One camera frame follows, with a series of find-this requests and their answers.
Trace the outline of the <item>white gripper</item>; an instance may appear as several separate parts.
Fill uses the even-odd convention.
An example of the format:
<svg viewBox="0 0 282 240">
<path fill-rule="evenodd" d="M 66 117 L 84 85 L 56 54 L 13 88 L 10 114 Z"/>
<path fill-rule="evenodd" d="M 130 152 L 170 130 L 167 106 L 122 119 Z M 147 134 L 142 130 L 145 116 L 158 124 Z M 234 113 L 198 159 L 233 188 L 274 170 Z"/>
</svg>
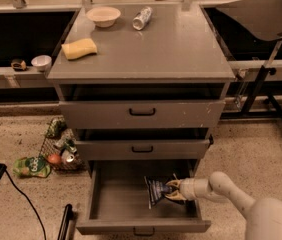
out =
<svg viewBox="0 0 282 240">
<path fill-rule="evenodd" d="M 184 201 L 203 198 L 209 193 L 209 182 L 207 179 L 186 178 L 181 180 L 170 180 L 168 186 L 179 188 L 169 195 L 171 200 Z"/>
</svg>

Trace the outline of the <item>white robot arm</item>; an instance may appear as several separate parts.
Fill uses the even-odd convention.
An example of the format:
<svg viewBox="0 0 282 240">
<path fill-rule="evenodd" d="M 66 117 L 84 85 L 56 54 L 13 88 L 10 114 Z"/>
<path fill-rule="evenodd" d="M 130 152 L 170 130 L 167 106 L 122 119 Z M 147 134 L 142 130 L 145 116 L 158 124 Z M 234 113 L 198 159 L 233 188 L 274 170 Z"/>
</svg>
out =
<svg viewBox="0 0 282 240">
<path fill-rule="evenodd" d="M 174 188 L 166 195 L 173 201 L 229 200 L 246 220 L 245 240 L 282 240 L 282 201 L 269 197 L 256 200 L 223 172 L 213 172 L 208 179 L 175 179 L 167 185 Z"/>
</svg>

